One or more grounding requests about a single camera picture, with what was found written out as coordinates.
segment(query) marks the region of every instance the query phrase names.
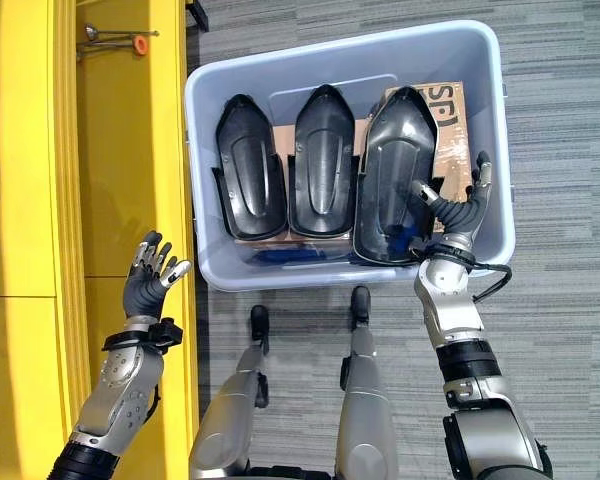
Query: metal rod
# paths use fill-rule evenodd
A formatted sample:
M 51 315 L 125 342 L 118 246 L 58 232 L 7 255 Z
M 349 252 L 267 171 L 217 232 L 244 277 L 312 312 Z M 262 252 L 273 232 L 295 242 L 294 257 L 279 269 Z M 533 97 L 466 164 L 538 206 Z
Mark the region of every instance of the metal rod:
M 160 35 L 158 30 L 98 30 L 95 25 L 91 23 L 86 23 L 84 26 L 84 32 L 87 35 L 87 38 L 90 41 L 95 41 L 98 39 L 100 34 L 105 35 L 150 35 L 157 37 Z

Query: black plastic cover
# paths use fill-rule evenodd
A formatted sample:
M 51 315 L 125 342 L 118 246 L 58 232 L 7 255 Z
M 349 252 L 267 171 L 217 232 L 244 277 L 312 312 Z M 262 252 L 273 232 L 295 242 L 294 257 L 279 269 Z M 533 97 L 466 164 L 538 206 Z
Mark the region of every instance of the black plastic cover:
M 353 226 L 358 158 L 355 120 L 340 92 L 317 88 L 300 111 L 289 157 L 289 226 L 301 235 L 337 237 Z
M 411 182 L 430 182 L 436 142 L 436 122 L 411 87 L 396 90 L 373 118 L 358 175 L 353 247 L 359 257 L 382 265 L 416 261 L 409 245 L 431 235 L 433 216 L 411 194 Z
M 262 240 L 287 226 L 284 174 L 266 115 L 246 95 L 227 103 L 216 141 L 218 185 L 227 231 L 239 240 Z

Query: black cable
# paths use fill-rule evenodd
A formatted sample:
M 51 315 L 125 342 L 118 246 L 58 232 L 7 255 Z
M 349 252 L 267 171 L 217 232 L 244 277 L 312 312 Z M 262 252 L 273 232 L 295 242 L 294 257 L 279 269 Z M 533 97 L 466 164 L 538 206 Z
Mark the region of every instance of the black cable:
M 483 292 L 478 295 L 473 295 L 473 303 L 479 303 L 485 298 L 490 297 L 494 293 L 500 291 L 513 277 L 513 272 L 511 271 L 511 267 L 509 265 L 499 265 L 499 264 L 491 264 L 491 263 L 480 263 L 475 260 L 469 261 L 468 259 L 458 257 L 453 255 L 452 253 L 434 253 L 430 256 L 430 258 L 443 258 L 445 260 L 449 260 L 450 262 L 456 263 L 458 265 L 462 265 L 467 270 L 492 270 L 497 272 L 503 272 L 503 277 L 492 284 L 490 287 L 485 289 Z
M 147 423 L 149 421 L 149 419 L 153 416 L 153 414 L 156 411 L 156 408 L 158 408 L 158 402 L 160 401 L 160 390 L 158 389 L 158 385 L 156 384 L 155 388 L 153 389 L 153 403 L 151 404 L 151 407 L 149 407 L 149 410 L 147 410 L 147 416 L 144 419 L 144 423 Z

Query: black wristband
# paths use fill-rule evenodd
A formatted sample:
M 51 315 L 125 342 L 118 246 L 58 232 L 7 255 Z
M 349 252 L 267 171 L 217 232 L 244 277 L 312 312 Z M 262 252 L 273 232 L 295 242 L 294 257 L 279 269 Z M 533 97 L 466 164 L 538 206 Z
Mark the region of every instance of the black wristband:
M 104 450 L 69 442 L 53 464 L 47 480 L 109 480 L 118 459 Z

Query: plastic storage bin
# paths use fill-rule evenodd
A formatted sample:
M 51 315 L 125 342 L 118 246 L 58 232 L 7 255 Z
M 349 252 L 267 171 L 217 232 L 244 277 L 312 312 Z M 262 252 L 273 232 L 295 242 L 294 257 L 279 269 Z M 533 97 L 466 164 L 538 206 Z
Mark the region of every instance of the plastic storage bin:
M 218 165 L 215 129 L 225 103 L 237 93 L 252 96 L 273 125 L 284 125 L 295 122 L 310 92 L 324 83 L 336 85 L 362 118 L 388 87 L 445 81 L 464 83 L 472 157 L 485 150 L 494 163 L 491 203 L 475 254 L 482 262 L 508 262 L 515 232 L 500 48 L 486 25 L 452 21 L 216 62 L 191 74 L 185 105 L 198 261 L 207 282 L 240 291 L 413 278 L 416 266 L 254 262 L 254 251 L 236 245 L 225 230 L 211 171 Z

